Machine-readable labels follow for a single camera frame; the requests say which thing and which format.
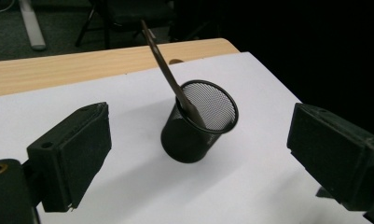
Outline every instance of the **pen holder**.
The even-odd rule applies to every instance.
[[[188,100],[197,107],[205,127],[187,117],[177,98],[162,132],[161,143],[176,161],[200,161],[223,133],[231,131],[239,118],[230,95],[214,83],[191,80],[181,86]]]

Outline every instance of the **gray carpet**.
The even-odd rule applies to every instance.
[[[1,0],[0,9],[10,0]],[[103,31],[87,32],[80,47],[75,47],[79,31],[88,17],[88,0],[32,0],[35,15],[47,44],[43,51],[33,50],[24,27],[18,1],[4,12],[0,12],[0,61],[45,57],[79,52],[104,50]],[[92,26],[102,25],[95,16]],[[152,29],[158,43],[169,42],[168,28]],[[110,33],[111,49],[146,45],[142,35],[132,38],[132,33]]]

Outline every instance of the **chair leg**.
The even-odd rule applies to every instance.
[[[87,21],[82,26],[81,32],[79,32],[78,39],[76,40],[76,47],[79,47],[81,45],[82,37],[84,37],[84,34],[88,31],[89,24],[90,24],[91,19],[93,18],[93,15],[94,15],[95,12],[96,12],[96,5],[93,5]]]

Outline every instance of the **white paper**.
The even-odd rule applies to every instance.
[[[78,108],[109,104],[112,149],[79,207],[38,212],[50,223],[368,223],[334,200],[286,147],[299,102],[250,53],[171,65],[179,84],[211,81],[235,100],[239,122],[196,163],[174,161],[159,136],[174,94],[158,68],[0,97],[0,159],[26,148]]]

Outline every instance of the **mesh cup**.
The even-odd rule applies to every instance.
[[[203,159],[223,133],[230,132],[239,118],[238,108],[230,95],[214,83],[191,80],[181,86],[189,101],[197,107],[205,127],[187,117],[177,98],[161,133],[167,154],[184,163]]]

